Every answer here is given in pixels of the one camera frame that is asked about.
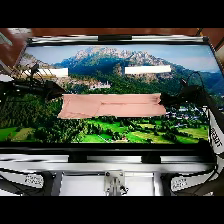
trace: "pink towel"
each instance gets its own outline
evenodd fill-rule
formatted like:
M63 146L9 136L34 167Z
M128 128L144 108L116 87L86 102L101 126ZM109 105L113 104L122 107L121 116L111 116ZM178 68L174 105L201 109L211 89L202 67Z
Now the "pink towel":
M58 118L159 116L166 113L164 106L159 105L159 102L160 94L65 94Z

